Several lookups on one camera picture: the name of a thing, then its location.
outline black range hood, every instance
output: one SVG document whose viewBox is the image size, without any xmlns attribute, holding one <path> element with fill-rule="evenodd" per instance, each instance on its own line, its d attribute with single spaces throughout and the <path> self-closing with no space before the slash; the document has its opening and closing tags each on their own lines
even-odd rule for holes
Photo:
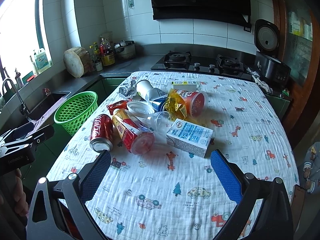
<svg viewBox="0 0 320 240">
<path fill-rule="evenodd" d="M 250 0 L 151 0 L 153 19 L 205 19 L 251 28 Z"/>
</svg>

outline gas stove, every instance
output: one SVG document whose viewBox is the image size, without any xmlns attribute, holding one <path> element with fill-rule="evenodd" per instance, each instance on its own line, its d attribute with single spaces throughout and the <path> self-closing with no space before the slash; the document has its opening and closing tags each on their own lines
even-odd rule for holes
<svg viewBox="0 0 320 240">
<path fill-rule="evenodd" d="M 192 56 L 188 52 L 170 51 L 164 55 L 152 68 L 152 70 L 164 70 L 175 72 L 196 72 L 225 77 L 233 77 L 252 81 L 252 77 L 245 70 L 245 66 L 236 58 L 217 58 Z"/>
</svg>

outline small box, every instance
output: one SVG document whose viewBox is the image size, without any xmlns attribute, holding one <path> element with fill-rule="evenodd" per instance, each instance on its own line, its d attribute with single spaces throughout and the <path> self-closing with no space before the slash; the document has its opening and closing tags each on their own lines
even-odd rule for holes
<svg viewBox="0 0 320 240">
<path fill-rule="evenodd" d="M 171 81 L 168 82 L 168 87 L 173 88 L 173 89 L 178 89 L 178 90 L 186 90 L 186 91 L 191 91 L 191 92 L 196 92 L 199 83 L 197 81 Z"/>
<path fill-rule="evenodd" d="M 176 119 L 166 133 L 167 144 L 180 150 L 204 157 L 213 130 L 200 125 Z"/>
</svg>

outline yellow plastic wrapper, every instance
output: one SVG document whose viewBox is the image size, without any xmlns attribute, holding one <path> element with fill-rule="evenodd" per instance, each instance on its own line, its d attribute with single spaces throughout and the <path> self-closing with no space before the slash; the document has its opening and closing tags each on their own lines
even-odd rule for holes
<svg viewBox="0 0 320 240">
<path fill-rule="evenodd" d="M 185 120 L 187 117 L 186 104 L 174 89 L 170 90 L 168 98 L 164 103 L 164 108 L 169 112 L 172 121 L 175 121 L 177 118 Z"/>
</svg>

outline chrome faucet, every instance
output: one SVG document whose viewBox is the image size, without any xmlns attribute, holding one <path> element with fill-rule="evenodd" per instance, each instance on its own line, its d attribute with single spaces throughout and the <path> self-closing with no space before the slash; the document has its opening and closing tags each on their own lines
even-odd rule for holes
<svg viewBox="0 0 320 240">
<path fill-rule="evenodd" d="M 17 90 L 17 88 L 16 88 L 16 86 L 14 85 L 14 83 L 13 83 L 13 81 L 12 81 L 12 79 L 11 78 L 6 78 L 4 81 L 3 81 L 3 83 L 2 83 L 2 94 L 4 95 L 4 84 L 7 82 L 7 81 L 9 81 L 9 83 L 11 84 L 11 86 L 14 88 L 14 90 L 15 90 L 15 92 L 16 92 L 16 94 L 17 94 L 17 97 L 19 98 L 19 100 L 20 100 L 20 102 L 21 102 L 21 109 L 20 109 L 20 112 L 21 112 L 21 114 L 30 114 L 30 112 L 29 112 L 29 109 L 27 108 L 27 106 L 26 106 L 26 104 L 23 102 L 23 100 L 22 100 L 22 98 L 21 98 L 21 96 L 20 96 L 20 94 L 19 94 L 19 92 L 18 92 L 18 90 Z"/>
</svg>

